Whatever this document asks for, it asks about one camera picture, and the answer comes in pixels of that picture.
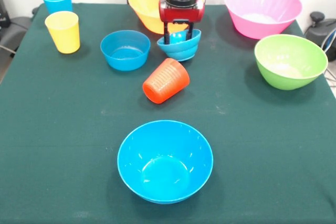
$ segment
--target orange bowl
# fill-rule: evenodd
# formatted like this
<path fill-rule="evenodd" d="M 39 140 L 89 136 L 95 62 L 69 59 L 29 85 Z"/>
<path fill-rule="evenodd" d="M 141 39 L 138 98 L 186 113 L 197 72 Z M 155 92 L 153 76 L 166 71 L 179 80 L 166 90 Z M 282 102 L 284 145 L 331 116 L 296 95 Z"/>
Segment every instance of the orange bowl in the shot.
<path fill-rule="evenodd" d="M 159 0 L 128 0 L 141 22 L 149 30 L 156 34 L 163 34 L 163 22 L 159 14 Z M 183 31 L 187 24 L 168 24 L 170 33 Z"/>

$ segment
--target large blue bowl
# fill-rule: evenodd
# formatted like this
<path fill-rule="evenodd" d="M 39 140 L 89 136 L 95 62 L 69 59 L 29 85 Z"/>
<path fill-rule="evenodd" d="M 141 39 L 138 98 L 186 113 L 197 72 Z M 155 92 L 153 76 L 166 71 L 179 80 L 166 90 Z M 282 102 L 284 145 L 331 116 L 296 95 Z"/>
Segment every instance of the large blue bowl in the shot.
<path fill-rule="evenodd" d="M 213 154 L 198 130 L 161 120 L 133 130 L 119 148 L 117 163 L 122 180 L 138 196 L 172 204 L 203 187 L 212 172 Z"/>
<path fill-rule="evenodd" d="M 186 39 L 187 30 L 170 34 L 170 43 L 165 44 L 163 37 L 156 43 L 164 51 L 169 58 L 177 61 L 185 61 L 193 58 L 198 49 L 198 43 L 201 39 L 201 31 L 194 29 L 192 38 Z"/>
<path fill-rule="evenodd" d="M 131 71 L 143 66 L 150 47 L 148 37 L 133 30 L 115 31 L 107 35 L 100 44 L 107 63 L 120 71 Z"/>

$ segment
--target table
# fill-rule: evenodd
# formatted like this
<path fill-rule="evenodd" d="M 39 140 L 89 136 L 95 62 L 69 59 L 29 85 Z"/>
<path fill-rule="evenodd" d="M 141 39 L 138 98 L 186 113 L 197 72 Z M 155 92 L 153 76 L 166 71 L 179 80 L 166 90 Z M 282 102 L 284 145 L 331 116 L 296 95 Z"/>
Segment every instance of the table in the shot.
<path fill-rule="evenodd" d="M 165 59 L 160 35 L 127 5 L 74 4 L 81 48 L 57 52 L 41 5 L 0 86 L 0 223 L 335 223 L 336 101 L 326 80 L 281 91 L 261 77 L 256 40 L 240 35 L 225 6 L 207 6 L 191 83 L 161 105 L 141 85 Z M 139 30 L 146 64 L 112 70 L 102 38 Z M 302 36 L 294 22 L 284 33 Z M 132 193 L 117 170 L 118 148 L 137 126 L 190 124 L 214 154 L 193 197 L 156 205 Z"/>

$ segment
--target tipped over cup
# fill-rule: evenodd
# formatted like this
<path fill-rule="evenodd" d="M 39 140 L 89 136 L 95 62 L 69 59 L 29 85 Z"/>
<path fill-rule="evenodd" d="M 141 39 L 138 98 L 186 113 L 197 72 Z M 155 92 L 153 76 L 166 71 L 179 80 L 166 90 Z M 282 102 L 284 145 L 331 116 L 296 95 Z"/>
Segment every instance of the tipped over cup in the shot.
<path fill-rule="evenodd" d="M 190 83 L 187 70 L 172 58 L 165 59 L 142 85 L 143 92 L 156 104 L 163 103 Z"/>

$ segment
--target plastic bowl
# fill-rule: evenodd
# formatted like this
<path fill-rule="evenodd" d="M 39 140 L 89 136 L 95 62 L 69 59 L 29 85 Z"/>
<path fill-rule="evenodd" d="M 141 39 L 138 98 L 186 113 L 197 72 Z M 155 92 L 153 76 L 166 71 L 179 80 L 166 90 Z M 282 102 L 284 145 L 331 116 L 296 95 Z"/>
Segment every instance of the plastic bowl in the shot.
<path fill-rule="evenodd" d="M 170 43 L 164 44 L 163 37 L 157 41 L 157 45 L 164 51 L 168 57 L 177 61 L 184 61 L 193 58 L 198 49 L 198 43 L 201 39 L 202 32 L 194 29 L 192 38 L 185 40 L 187 30 L 170 34 Z"/>
<path fill-rule="evenodd" d="M 225 0 L 225 4 L 236 29 L 253 39 L 282 33 L 302 11 L 300 0 Z"/>
<path fill-rule="evenodd" d="M 315 43 L 295 35 L 271 35 L 260 40 L 254 50 L 261 75 L 282 90 L 301 88 L 328 66 L 328 58 Z"/>
<path fill-rule="evenodd" d="M 213 154 L 198 130 L 161 120 L 133 130 L 119 148 L 117 163 L 123 182 L 135 194 L 173 204 L 203 187 L 212 172 Z"/>
<path fill-rule="evenodd" d="M 115 31 L 100 44 L 107 63 L 120 71 L 131 71 L 144 65 L 150 47 L 148 37 L 133 30 Z"/>
<path fill-rule="evenodd" d="M 164 34 L 163 22 L 159 14 L 159 0 L 128 0 L 128 2 L 149 31 Z M 187 28 L 187 24 L 168 24 L 170 33 L 183 31 L 185 28 Z"/>

